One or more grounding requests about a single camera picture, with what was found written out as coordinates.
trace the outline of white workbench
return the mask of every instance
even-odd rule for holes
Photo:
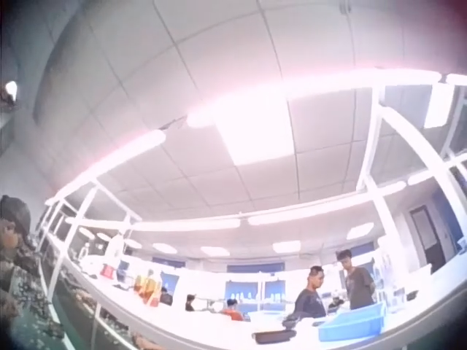
[[[62,242],[53,236],[49,240],[60,249]],[[122,323],[168,349],[177,350],[396,349],[459,313],[459,306],[467,295],[467,254],[464,254],[433,274],[429,285],[419,291],[418,297],[408,303],[405,310],[388,315],[385,331],[378,337],[321,343],[317,328],[302,323],[290,342],[260,346],[251,336],[258,330],[254,324],[232,322],[221,315],[188,313],[165,305],[148,308],[133,292],[114,288],[105,280],[91,279],[69,259],[63,263],[96,301]]]

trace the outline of hat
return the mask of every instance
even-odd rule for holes
[[[15,223],[15,231],[27,241],[31,227],[31,213],[28,206],[19,198],[4,195],[0,199],[0,218]]]

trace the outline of ceiling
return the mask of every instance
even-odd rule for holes
[[[351,0],[351,13],[343,14],[338,0],[89,1],[47,63],[29,154],[59,189],[128,140],[245,87],[355,67],[465,71],[467,43],[455,14],[407,2]],[[392,87],[387,104],[422,129],[430,93],[424,86]],[[145,220],[236,214],[350,193],[365,152],[370,97],[370,90],[351,90],[291,101],[296,153],[289,157],[236,167],[216,128],[180,123],[162,147],[99,181]],[[422,130],[437,151],[450,121]],[[420,168],[406,142],[383,125],[372,168],[376,181]],[[79,191],[70,201],[84,195]],[[364,212],[370,215],[371,207]],[[326,217],[314,221],[329,234],[313,237],[310,250],[345,242],[350,219],[359,216],[349,211],[329,226]],[[124,213],[98,196],[89,217],[123,219]],[[288,228],[287,235],[278,226],[274,232],[242,227],[235,234],[159,238],[179,245],[192,239],[196,246],[238,243],[239,257],[260,256],[266,252],[256,248],[261,242],[289,232],[308,237],[304,226],[310,224]],[[247,237],[256,242],[251,248]],[[181,254],[195,253],[187,248]]]

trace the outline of orange shirt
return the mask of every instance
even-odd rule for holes
[[[222,310],[222,314],[228,315],[231,317],[232,321],[243,321],[243,316],[236,310],[231,310],[229,308]]]

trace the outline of blue container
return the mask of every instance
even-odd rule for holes
[[[320,341],[349,341],[379,335],[385,326],[385,316],[384,303],[339,314],[318,327]]]

